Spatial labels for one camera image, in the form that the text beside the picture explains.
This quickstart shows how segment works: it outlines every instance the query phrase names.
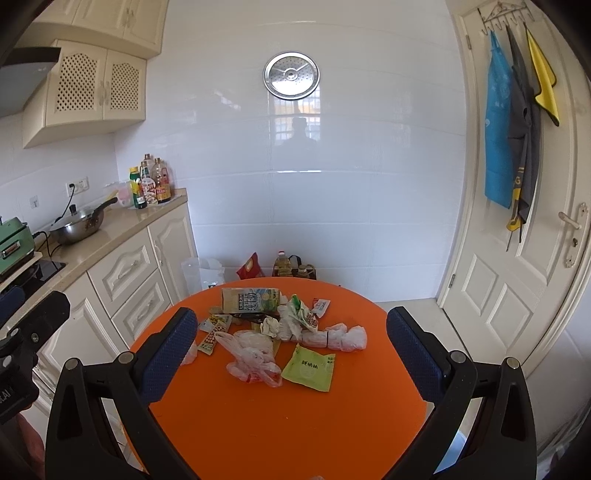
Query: plastic container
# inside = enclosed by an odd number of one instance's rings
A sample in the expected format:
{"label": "plastic container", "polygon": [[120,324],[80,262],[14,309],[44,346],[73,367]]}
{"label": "plastic container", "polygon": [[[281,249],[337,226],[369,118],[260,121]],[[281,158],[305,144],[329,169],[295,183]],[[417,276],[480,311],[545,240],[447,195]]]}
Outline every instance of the plastic container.
{"label": "plastic container", "polygon": [[190,295],[225,283],[225,269],[215,258],[188,258],[181,270]]}

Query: cabinet door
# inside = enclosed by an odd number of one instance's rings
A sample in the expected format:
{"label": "cabinet door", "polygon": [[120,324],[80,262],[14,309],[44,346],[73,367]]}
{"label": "cabinet door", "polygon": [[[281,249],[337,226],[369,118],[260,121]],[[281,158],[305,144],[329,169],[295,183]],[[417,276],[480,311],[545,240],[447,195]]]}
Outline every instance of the cabinet door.
{"label": "cabinet door", "polygon": [[107,51],[59,40],[60,60],[49,74],[46,126],[103,119]]}
{"label": "cabinet door", "polygon": [[105,120],[145,120],[146,61],[109,50],[105,67]]}
{"label": "cabinet door", "polygon": [[132,0],[124,39],[160,52],[167,5],[168,0]]}
{"label": "cabinet door", "polygon": [[156,270],[150,236],[142,230],[90,267],[88,276],[112,317]]}
{"label": "cabinet door", "polygon": [[79,6],[80,0],[53,0],[35,19],[35,22],[71,25]]}
{"label": "cabinet door", "polygon": [[42,377],[53,385],[69,358],[79,358],[85,365],[103,364],[127,350],[86,274],[64,293],[70,301],[70,317],[37,353]]}
{"label": "cabinet door", "polygon": [[181,263],[197,256],[187,204],[160,217],[148,227],[148,231],[164,284],[174,305],[189,296]]}
{"label": "cabinet door", "polygon": [[139,334],[169,306],[170,298],[157,270],[113,315],[113,325],[125,343],[131,346]]}
{"label": "cabinet door", "polygon": [[82,0],[74,25],[122,38],[131,0]]}

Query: cabinet drawer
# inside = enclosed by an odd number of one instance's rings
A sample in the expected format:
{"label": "cabinet drawer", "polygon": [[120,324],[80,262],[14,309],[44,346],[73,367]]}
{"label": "cabinet drawer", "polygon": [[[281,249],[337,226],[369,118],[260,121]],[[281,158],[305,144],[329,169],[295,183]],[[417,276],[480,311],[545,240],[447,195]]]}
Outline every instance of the cabinet drawer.
{"label": "cabinet drawer", "polygon": [[143,230],[92,267],[88,276],[112,318],[157,268],[150,236]]}
{"label": "cabinet drawer", "polygon": [[164,280],[159,271],[152,273],[112,318],[119,334],[131,346],[144,329],[170,306]]}

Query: pan handle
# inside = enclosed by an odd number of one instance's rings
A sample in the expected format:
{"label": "pan handle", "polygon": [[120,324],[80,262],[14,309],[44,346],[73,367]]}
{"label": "pan handle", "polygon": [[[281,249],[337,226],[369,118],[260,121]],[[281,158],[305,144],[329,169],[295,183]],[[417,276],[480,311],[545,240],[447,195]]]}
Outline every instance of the pan handle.
{"label": "pan handle", "polygon": [[96,218],[99,216],[100,212],[102,212],[103,210],[105,210],[109,205],[113,205],[114,203],[117,203],[117,197],[113,197],[109,200],[107,200],[104,203],[101,203],[97,208],[95,208],[95,211],[92,212],[92,217],[90,217],[90,219],[92,221],[96,220]]}

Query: door handle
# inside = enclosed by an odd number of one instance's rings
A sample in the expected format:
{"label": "door handle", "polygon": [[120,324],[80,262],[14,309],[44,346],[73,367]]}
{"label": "door handle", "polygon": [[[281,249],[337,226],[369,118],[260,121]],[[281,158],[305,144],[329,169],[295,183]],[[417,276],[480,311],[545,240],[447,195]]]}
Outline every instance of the door handle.
{"label": "door handle", "polygon": [[568,223],[575,230],[580,230],[581,229],[581,224],[578,223],[578,222],[576,222],[575,220],[573,220],[571,217],[569,217],[564,212],[558,212],[558,218],[560,218],[563,222]]}
{"label": "door handle", "polygon": [[589,227],[589,208],[586,203],[581,203],[577,208],[576,220],[573,220],[564,212],[559,212],[558,217],[574,228],[573,236],[566,247],[566,256],[564,257],[564,266],[571,268],[577,264],[581,256],[581,244]]}

